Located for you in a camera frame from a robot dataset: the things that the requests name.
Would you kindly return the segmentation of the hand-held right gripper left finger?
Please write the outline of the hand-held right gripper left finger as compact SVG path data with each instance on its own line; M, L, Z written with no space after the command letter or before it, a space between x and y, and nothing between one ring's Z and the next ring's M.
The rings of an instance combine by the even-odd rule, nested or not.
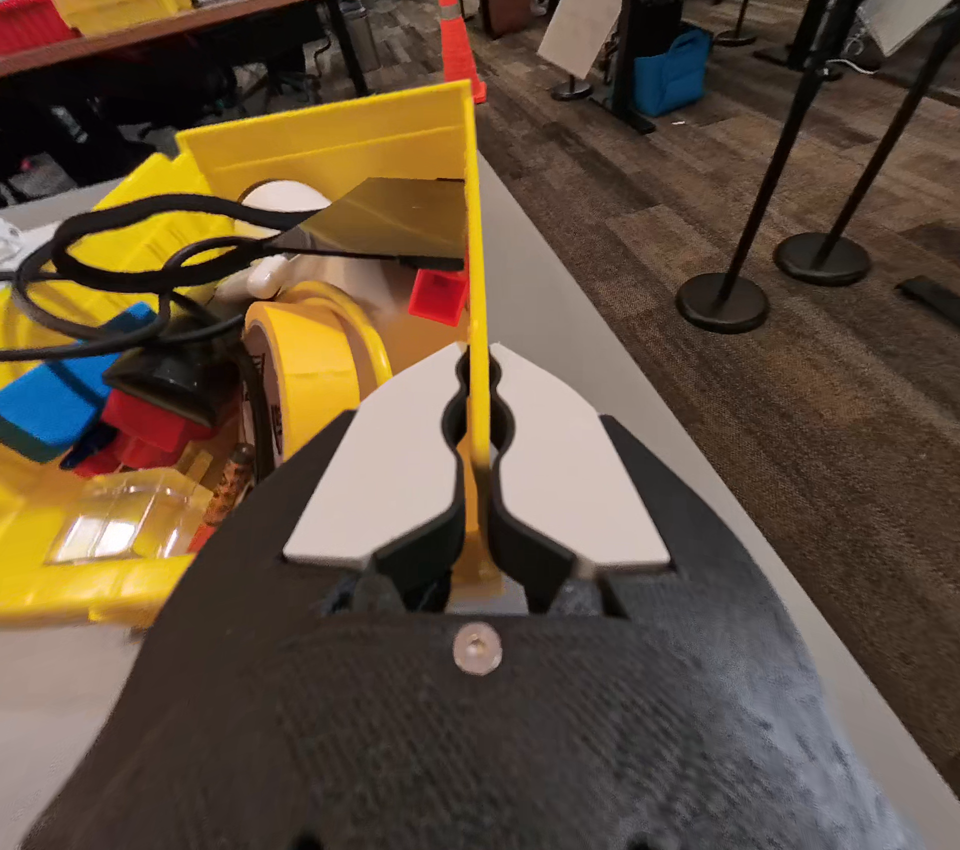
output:
M469 370L455 342L360 404L284 545L288 562L370 571L402 594L451 571L466 536Z

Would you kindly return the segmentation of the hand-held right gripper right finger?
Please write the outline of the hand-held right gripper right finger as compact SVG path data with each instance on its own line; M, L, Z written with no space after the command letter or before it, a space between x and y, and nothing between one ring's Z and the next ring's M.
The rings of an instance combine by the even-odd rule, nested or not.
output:
M489 349L487 547L531 614L566 585L670 568L671 557L601 415L502 343Z

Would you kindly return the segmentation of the black divider plate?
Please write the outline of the black divider plate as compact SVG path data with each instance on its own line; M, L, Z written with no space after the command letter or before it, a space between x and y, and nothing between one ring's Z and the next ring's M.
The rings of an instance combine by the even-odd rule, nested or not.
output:
M455 178L369 177L266 247L461 271L468 256L465 190L465 181Z

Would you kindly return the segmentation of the yellow plastic bin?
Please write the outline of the yellow plastic bin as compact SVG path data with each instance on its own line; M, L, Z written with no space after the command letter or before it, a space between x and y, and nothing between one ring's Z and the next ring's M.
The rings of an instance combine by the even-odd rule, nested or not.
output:
M330 199L369 177L464 180L472 278L466 311L448 327L409 315L407 305L396 329L378 331L397 375L455 342L476 351L489 345L473 103L462 81L191 129L177 137L175 159L150 157L94 210L174 193L240 199L272 180L299 182ZM364 399L374 377L358 338L348 335ZM66 510L95 478L60 470L61 457L36 463L2 446L2 628L150 627L195 555L46 564Z

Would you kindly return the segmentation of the brown patterned tube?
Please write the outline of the brown patterned tube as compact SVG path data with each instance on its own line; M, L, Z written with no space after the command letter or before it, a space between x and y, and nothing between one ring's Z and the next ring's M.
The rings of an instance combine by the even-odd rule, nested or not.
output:
M219 527L232 512L256 473L256 448L246 442L236 444L231 451L210 502L209 522Z

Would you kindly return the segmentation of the red plastic block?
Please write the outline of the red plastic block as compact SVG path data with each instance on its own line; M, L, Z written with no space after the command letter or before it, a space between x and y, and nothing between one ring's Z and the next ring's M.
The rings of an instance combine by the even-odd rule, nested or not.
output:
M470 296L469 272L421 268L415 277L408 314L448 327L457 326Z

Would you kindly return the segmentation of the red plastic toy piece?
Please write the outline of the red plastic toy piece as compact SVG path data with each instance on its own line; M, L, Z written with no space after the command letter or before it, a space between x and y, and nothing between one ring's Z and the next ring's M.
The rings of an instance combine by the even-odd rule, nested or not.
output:
M60 460L61 470L82 479L127 470L172 467L191 441L215 436L210 427L113 390L100 416Z

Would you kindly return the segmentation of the clear plastic package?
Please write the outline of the clear plastic package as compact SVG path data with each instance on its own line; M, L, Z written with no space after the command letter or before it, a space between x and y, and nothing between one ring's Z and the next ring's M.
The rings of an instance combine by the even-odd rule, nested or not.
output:
M44 562L185 556L211 497L211 490L171 468L95 477L66 510Z

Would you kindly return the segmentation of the white plastic bottle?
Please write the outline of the white plastic bottle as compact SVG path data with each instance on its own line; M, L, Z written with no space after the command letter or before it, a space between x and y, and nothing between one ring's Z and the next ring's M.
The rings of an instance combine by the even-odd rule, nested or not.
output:
M330 205L319 191L291 180L260 183L241 197L247 207L286 214ZM219 314L243 304L273 300L303 282L328 283L353 298L379 332L396 329L404 319L414 274L393 261L338 256L274 254L225 278L212 297Z

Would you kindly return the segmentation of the blue scrub sponge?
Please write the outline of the blue scrub sponge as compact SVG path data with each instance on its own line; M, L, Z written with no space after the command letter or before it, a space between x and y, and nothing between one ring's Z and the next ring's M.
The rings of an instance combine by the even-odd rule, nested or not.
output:
M21 457L61 457L95 423L112 391L111 353L41 363L1 388L1 443Z

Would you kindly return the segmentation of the black flat bar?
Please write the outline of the black flat bar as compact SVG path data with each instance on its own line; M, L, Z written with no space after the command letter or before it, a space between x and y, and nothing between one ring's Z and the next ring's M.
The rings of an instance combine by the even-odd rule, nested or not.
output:
M926 308L955 329L959 329L959 294L925 276L899 282L895 289L903 297Z

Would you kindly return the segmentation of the blue tote bag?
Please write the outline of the blue tote bag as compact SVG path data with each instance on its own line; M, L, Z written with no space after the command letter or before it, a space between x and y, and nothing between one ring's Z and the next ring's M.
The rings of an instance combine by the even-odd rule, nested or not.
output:
M710 31L685 24L665 52L636 57L632 75L634 109L657 117L701 100L713 42Z

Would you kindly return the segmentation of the grey trash can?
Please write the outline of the grey trash can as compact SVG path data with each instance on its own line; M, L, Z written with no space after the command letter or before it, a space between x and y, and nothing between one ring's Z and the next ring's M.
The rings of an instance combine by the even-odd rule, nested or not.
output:
M340 8L361 71L368 74L379 70L377 41L366 6L359 1L342 0Z

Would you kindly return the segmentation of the brown bag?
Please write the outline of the brown bag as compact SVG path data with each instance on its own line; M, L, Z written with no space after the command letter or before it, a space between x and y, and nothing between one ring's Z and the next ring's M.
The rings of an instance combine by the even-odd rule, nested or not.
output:
M518 33L532 20L532 0L486 0L488 34L493 39Z

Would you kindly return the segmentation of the black stanchion post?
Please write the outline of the black stanchion post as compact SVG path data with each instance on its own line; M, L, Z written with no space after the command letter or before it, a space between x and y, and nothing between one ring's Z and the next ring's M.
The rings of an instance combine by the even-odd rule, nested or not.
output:
M847 287L867 276L871 258L845 231L958 42L959 6L954 5L832 227L825 233L800 233L781 242L774 252L780 271L797 281L829 288Z
M770 311L769 300L756 282L741 275L741 270L761 229L802 124L826 81L829 60L841 50L862 2L835 0L829 11L821 39L802 73L783 130L726 270L699 274L678 288L677 310L690 324L713 333L735 335L758 329L766 320Z

